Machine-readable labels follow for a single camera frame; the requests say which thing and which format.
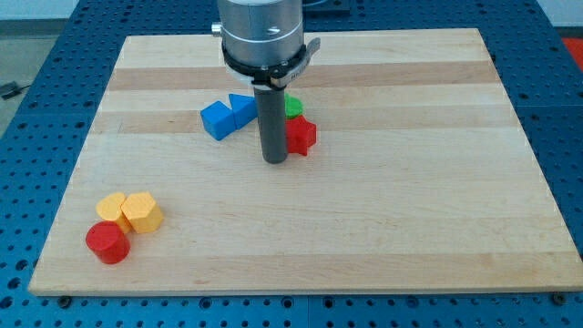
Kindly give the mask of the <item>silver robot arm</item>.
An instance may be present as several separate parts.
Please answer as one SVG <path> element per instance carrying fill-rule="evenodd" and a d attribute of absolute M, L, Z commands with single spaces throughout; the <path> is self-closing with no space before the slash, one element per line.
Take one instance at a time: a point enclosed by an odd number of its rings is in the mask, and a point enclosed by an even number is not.
<path fill-rule="evenodd" d="M 218 0 L 227 66 L 250 80 L 261 151 L 270 164 L 288 156 L 284 90 L 305 67 L 302 1 Z"/>

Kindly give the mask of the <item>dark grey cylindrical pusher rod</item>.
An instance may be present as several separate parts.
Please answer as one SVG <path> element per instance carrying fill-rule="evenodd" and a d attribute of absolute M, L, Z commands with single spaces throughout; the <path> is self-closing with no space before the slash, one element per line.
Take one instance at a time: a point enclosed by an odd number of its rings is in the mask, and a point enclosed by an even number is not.
<path fill-rule="evenodd" d="M 287 159 L 286 115 L 284 92 L 254 89 L 263 159 L 279 164 Z"/>

